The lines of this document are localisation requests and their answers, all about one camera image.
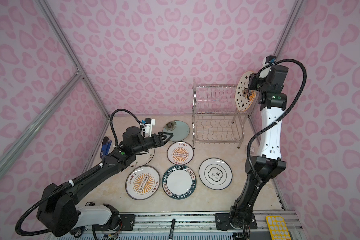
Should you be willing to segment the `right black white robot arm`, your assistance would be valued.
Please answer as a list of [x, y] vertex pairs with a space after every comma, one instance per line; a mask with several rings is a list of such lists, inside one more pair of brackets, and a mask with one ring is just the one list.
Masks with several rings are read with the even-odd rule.
[[261, 138], [257, 154], [247, 156], [247, 180], [241, 195], [230, 209], [230, 225], [235, 229], [244, 229], [250, 225], [254, 204], [261, 189], [286, 169], [280, 151], [280, 116], [287, 107], [287, 96], [282, 93], [287, 73], [287, 67], [271, 65], [268, 73], [260, 72], [249, 77], [249, 89], [259, 93], [262, 130], [250, 140], [253, 142], [257, 137]]

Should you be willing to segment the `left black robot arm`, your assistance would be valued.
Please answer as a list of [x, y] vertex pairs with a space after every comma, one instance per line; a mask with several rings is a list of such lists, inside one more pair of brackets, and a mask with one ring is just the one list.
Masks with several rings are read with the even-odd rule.
[[142, 137], [137, 127], [129, 127], [123, 133], [121, 144], [104, 157], [102, 166], [96, 166], [74, 178], [72, 183], [48, 185], [40, 204], [37, 219], [56, 237], [61, 237], [74, 228], [81, 216], [76, 205], [93, 189], [108, 178], [125, 170], [136, 160], [136, 155], [164, 146], [173, 137], [172, 133], [158, 132]]

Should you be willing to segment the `cat and stars plate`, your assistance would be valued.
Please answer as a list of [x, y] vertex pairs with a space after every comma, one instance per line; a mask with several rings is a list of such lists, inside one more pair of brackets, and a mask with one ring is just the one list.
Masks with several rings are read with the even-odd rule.
[[253, 74], [253, 72], [248, 71], [241, 76], [235, 92], [236, 107], [237, 110], [241, 113], [247, 111], [250, 108], [256, 96], [256, 92], [249, 89], [249, 80], [251, 74]]

